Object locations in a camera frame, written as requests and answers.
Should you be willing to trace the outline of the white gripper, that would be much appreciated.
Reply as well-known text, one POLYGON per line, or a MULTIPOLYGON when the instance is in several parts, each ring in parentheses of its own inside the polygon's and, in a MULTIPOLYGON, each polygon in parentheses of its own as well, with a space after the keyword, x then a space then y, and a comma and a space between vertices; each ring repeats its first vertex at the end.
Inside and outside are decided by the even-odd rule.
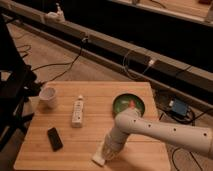
POLYGON ((123 150, 123 148, 123 144, 117 144, 113 146, 104 142, 101 150, 101 156, 104 160, 110 161, 114 159, 123 150))

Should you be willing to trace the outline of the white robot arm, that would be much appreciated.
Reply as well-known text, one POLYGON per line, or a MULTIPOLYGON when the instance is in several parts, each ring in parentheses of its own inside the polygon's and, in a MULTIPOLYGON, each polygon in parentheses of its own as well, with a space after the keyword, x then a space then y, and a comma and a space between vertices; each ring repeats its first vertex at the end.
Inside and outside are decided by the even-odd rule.
POLYGON ((145 135, 213 159, 212 129, 149 121, 137 113, 136 109, 128 108, 116 115, 101 152, 105 160, 112 160, 124 148, 131 134, 145 135))

